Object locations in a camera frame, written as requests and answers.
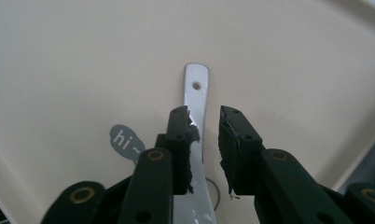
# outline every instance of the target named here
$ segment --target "printed logo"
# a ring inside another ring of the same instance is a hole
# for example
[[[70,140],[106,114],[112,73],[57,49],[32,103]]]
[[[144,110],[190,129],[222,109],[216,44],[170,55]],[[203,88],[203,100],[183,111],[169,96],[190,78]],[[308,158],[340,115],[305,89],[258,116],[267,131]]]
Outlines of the printed logo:
[[[127,160],[135,164],[141,152],[145,151],[144,143],[129,127],[118,124],[109,133],[112,148]]]

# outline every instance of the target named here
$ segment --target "gray speech bubble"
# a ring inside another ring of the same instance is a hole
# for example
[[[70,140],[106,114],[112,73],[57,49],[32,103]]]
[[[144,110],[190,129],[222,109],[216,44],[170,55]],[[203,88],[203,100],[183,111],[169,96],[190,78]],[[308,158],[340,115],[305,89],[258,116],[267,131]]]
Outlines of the gray speech bubble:
[[[141,152],[145,151],[144,143],[138,138],[136,133],[127,126],[121,124],[113,126],[109,136],[109,142],[112,148],[120,154],[120,156],[134,163],[138,161]]]

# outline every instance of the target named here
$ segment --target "white surface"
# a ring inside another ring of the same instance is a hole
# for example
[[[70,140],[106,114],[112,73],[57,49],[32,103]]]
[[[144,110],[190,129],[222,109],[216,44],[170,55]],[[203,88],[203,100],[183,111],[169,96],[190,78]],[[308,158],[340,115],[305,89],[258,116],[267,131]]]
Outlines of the white surface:
[[[336,2],[0,1],[0,204],[38,223],[66,187],[130,175],[110,129],[153,147],[189,62],[212,75],[204,164],[221,189],[217,223],[256,220],[252,198],[227,194],[221,105],[337,187],[375,142],[375,17]]]
[[[194,193],[174,195],[174,223],[216,224],[202,164],[202,131],[207,106],[208,81],[207,67],[199,63],[187,64],[184,78],[184,105],[187,105],[192,124],[197,127],[201,140],[190,145],[191,186]]]

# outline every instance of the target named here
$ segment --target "white tray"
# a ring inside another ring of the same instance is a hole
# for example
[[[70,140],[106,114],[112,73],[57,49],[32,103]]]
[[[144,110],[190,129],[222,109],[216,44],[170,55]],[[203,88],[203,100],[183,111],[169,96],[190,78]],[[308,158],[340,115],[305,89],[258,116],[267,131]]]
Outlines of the white tray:
[[[0,206],[39,223],[68,186],[130,175],[110,129],[153,147],[190,62],[211,73],[204,165],[218,223],[257,220],[252,197],[227,193],[221,105],[337,188],[375,142],[375,9],[345,2],[0,1]]]

